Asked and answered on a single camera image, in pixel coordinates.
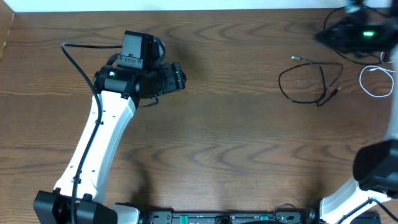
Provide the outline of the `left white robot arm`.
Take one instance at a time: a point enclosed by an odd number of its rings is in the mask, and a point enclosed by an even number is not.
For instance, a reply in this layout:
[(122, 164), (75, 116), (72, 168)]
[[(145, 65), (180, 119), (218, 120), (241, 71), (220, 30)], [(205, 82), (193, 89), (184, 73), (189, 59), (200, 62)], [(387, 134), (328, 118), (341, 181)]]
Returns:
[(68, 167), (51, 192), (38, 191), (34, 211), (41, 223), (143, 223), (128, 204), (105, 206), (108, 175), (126, 126), (141, 99), (185, 88), (179, 63), (164, 63), (164, 43), (156, 36), (127, 30), (121, 53), (112, 55), (90, 80), (90, 115)]

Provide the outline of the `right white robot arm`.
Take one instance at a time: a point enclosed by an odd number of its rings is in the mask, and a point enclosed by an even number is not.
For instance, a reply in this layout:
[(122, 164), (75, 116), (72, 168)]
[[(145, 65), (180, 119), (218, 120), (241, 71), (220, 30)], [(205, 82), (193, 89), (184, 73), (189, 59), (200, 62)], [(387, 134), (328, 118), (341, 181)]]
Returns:
[[(362, 1), (348, 1), (347, 17), (315, 35), (315, 40), (342, 52), (388, 52), (397, 68), (397, 1), (387, 19), (370, 24)], [(307, 223), (351, 223), (375, 205), (397, 198), (397, 78), (393, 78), (391, 116), (385, 140), (357, 152), (353, 175), (322, 198)]]

